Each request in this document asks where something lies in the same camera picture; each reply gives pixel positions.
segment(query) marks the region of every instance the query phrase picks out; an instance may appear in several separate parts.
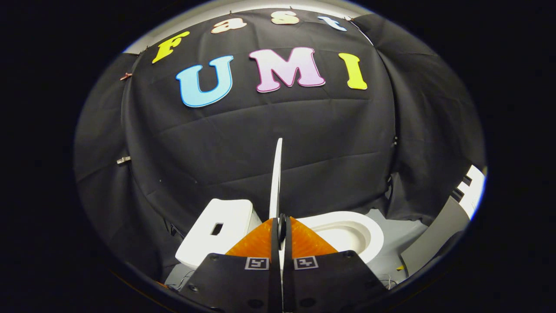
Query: yellow letter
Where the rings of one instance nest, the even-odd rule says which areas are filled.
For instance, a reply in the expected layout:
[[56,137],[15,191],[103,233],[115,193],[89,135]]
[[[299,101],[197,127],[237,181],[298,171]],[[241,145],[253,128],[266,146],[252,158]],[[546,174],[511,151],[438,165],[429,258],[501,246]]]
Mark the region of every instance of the yellow letter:
[[168,39],[167,41],[158,45],[158,53],[156,54],[155,59],[152,60],[152,63],[154,64],[155,62],[159,61],[160,59],[170,55],[173,51],[170,48],[171,47],[174,47],[174,48],[177,47],[177,45],[179,45],[180,42],[181,42],[181,37],[185,37],[187,35],[189,35],[189,32],[183,32],[183,33],[177,35],[176,37],[172,37],[172,38]]
[[230,19],[222,21],[218,24],[215,24],[213,26],[215,28],[212,29],[211,33],[221,33],[221,32],[225,32],[225,31],[230,30],[230,29],[236,30],[236,29],[241,28],[245,25],[247,25],[247,24],[244,23],[243,20],[240,19],[240,18],[230,18]]
[[297,24],[299,19],[295,17],[297,14],[291,11],[276,11],[270,16],[273,17],[271,20],[274,24]]
[[367,84],[363,81],[363,76],[361,76],[361,70],[359,69],[359,58],[349,53],[338,53],[338,56],[346,62],[347,74],[349,75],[347,85],[349,88],[367,89]]

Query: rectangular hole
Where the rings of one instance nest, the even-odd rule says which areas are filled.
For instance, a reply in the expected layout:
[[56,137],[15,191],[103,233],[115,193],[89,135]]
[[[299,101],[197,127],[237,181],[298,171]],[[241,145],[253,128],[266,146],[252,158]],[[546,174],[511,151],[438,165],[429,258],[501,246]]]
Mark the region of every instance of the rectangular hole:
[[216,225],[214,226],[214,229],[212,230],[211,235],[218,235],[220,233],[220,230],[222,230],[222,225],[224,225],[223,223],[216,223]]
[[471,186],[471,181],[472,181],[471,177],[469,177],[469,176],[467,176],[467,175],[463,177],[463,182],[464,182],[467,186]]
[[461,192],[459,189],[454,189],[451,196],[459,203],[463,198],[464,193]]

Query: black fabric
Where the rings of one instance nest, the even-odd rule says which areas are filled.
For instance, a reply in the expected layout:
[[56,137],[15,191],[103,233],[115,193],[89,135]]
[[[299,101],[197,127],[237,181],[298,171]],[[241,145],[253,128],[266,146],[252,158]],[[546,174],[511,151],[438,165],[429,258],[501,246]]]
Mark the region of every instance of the black fabric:
[[354,23],[378,51],[395,99],[392,193],[375,207],[387,219],[430,225],[469,166],[486,166],[474,103],[440,56],[403,28],[376,14]]
[[[296,218],[376,207],[388,219],[430,224],[469,164],[485,163],[469,95],[418,40],[374,14],[355,21],[373,46],[348,21],[331,17],[341,32],[317,18],[325,14],[295,10],[298,24],[275,25],[275,11],[191,26],[155,64],[160,42],[139,56],[124,53],[85,103],[75,142],[83,206],[110,249],[153,279],[164,281],[177,263],[181,237],[169,225],[187,234],[211,199],[249,199],[266,219],[280,137],[280,209]],[[236,17],[247,26],[210,33]],[[258,93],[249,53],[272,49],[287,60],[294,47],[315,50],[326,84],[280,81],[279,90]],[[367,90],[347,86],[341,52],[360,59]],[[234,56],[231,91],[208,106],[185,106],[176,75],[200,64],[200,88],[212,90],[208,62],[225,55]],[[133,76],[120,81],[126,72]]]
[[[275,25],[275,11],[234,13],[189,27],[183,46],[155,64],[157,45],[142,53],[129,81],[123,121],[133,173],[149,202],[185,232],[212,198],[249,199],[265,219],[280,137],[280,208],[288,215],[357,209],[387,189],[394,108],[376,50],[347,21],[340,24],[349,31],[340,32],[320,14],[296,10],[298,24]],[[210,33],[214,24],[237,17],[247,26]],[[315,50],[324,86],[256,91],[259,71],[250,52],[270,48],[287,60],[292,48],[305,46]],[[348,88],[341,52],[360,56],[367,90]],[[176,75],[201,64],[200,88],[211,90],[217,81],[208,62],[224,55],[234,56],[231,91],[205,107],[185,106]]]
[[173,254],[181,240],[168,234],[128,165],[116,165],[129,155],[120,119],[125,86],[120,77],[136,60],[129,53],[118,56],[92,89],[76,129],[74,172],[83,208],[104,243],[150,278],[164,281],[178,263]]

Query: toilet bowl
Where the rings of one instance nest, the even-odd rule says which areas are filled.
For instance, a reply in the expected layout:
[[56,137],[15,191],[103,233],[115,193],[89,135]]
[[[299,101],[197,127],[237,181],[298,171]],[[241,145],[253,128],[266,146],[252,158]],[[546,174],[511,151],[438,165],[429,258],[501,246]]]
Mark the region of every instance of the toilet bowl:
[[384,234],[368,216],[356,212],[338,211],[297,218],[338,251],[353,250],[369,263],[382,249]]

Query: toilet tank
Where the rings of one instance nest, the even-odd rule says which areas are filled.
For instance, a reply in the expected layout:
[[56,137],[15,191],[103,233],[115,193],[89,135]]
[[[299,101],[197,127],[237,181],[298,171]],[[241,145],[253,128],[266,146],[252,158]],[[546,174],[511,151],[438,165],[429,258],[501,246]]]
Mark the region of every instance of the toilet tank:
[[260,224],[251,201],[213,199],[183,239],[176,259],[197,268],[207,254],[225,254]]

